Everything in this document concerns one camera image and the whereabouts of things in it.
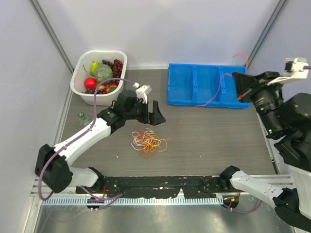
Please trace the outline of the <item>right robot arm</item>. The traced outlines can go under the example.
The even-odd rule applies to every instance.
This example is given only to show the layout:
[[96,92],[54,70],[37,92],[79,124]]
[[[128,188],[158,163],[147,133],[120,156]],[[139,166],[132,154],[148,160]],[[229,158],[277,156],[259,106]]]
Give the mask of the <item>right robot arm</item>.
[[281,188],[247,175],[235,166],[220,174],[220,188],[245,191],[269,204],[285,223],[311,230],[311,96],[298,93],[287,101],[282,97],[285,83],[306,79],[308,71],[291,71],[283,75],[264,72],[232,74],[237,100],[253,103],[274,144],[288,166],[295,187]]

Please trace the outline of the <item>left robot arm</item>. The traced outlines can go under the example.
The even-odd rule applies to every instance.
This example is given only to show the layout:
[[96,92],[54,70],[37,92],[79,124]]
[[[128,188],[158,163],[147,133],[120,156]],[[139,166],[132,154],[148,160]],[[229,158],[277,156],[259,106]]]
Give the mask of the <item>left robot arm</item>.
[[153,102],[153,111],[148,111],[147,96],[150,92],[148,85],[135,91],[123,90],[111,106],[95,114],[95,119],[78,133],[55,146],[43,145],[35,166],[40,183],[46,184],[53,193],[75,186],[85,187],[94,194],[102,192],[102,173],[93,167],[82,169],[71,165],[86,150],[123,127],[128,120],[153,126],[164,123],[166,119],[156,100]]

